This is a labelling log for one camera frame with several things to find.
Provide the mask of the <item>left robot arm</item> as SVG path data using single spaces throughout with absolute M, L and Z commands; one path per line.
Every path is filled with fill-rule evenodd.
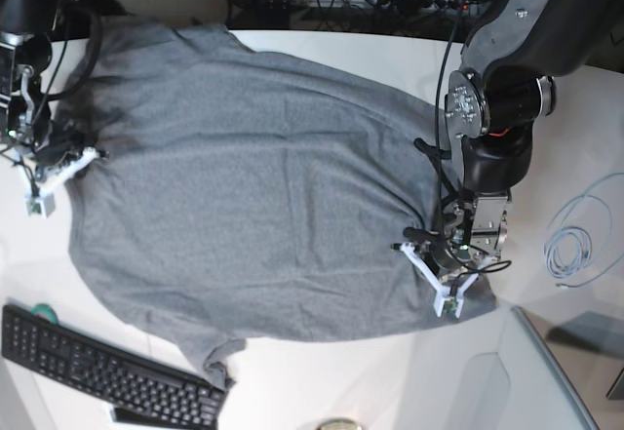
M 582 65 L 622 15 L 623 0 L 493 0 L 475 23 L 438 92 L 436 132 L 448 149 L 415 142 L 439 180 L 433 228 L 405 232 L 427 272 L 458 281 L 501 266 L 534 122 L 555 110 L 556 79 Z

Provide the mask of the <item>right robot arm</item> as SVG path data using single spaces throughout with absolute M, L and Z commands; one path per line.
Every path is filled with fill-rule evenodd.
M 42 74 L 53 60 L 53 34 L 60 23 L 67 46 L 71 25 L 80 19 L 90 24 L 87 62 L 74 84 L 53 93 L 51 86 L 42 86 Z M 1 143 L 6 146 L 1 154 L 15 150 L 19 165 L 25 159 L 33 162 L 33 180 L 78 162 L 91 146 L 85 132 L 53 118 L 50 104 L 86 84 L 102 37 L 100 16 L 78 1 L 1 0 Z

